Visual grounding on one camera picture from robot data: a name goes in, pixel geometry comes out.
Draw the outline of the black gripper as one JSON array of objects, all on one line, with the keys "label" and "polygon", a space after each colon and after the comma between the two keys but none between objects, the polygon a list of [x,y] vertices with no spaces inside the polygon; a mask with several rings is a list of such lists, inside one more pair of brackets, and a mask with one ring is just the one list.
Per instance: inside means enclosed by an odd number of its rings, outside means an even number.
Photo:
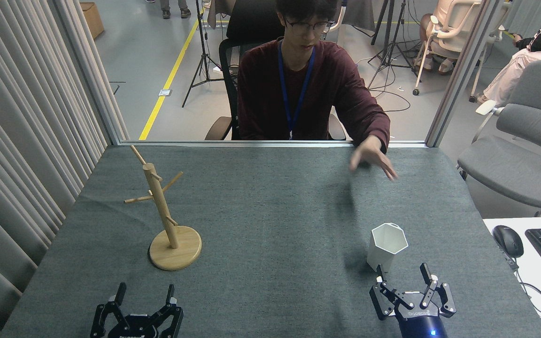
[{"label": "black gripper", "polygon": [[[121,282],[116,295],[105,304],[96,307],[91,338],[102,338],[106,332],[105,320],[112,313],[117,320],[117,325],[111,329],[112,338],[178,338],[178,332],[183,320],[183,309],[178,306],[174,298],[175,287],[170,284],[168,287],[165,306],[162,306],[152,316],[148,315],[127,315],[124,316],[120,306],[126,293],[126,283]],[[170,326],[159,332],[158,328],[172,317]]]},{"label": "black gripper", "polygon": [[[441,316],[452,317],[456,313],[455,302],[449,299],[452,296],[449,284],[438,283],[439,278],[430,272],[427,263],[421,263],[419,270],[427,288],[423,293],[404,292],[402,296],[397,289],[388,288],[387,272],[378,264],[376,283],[370,289],[374,310],[380,321],[395,316],[403,338],[447,338]],[[436,292],[440,296],[440,308],[432,301]],[[412,309],[407,308],[410,303],[414,305]]]}]

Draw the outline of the person's hand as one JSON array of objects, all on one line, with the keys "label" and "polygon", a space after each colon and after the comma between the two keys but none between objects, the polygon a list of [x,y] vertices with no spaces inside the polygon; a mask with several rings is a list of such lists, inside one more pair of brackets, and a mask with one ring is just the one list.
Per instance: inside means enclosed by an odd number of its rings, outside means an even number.
[{"label": "person's hand", "polygon": [[398,175],[391,160],[382,152],[382,146],[378,137],[370,135],[354,150],[348,165],[349,171],[354,172],[362,162],[366,162],[380,167],[389,180],[395,181]]}]

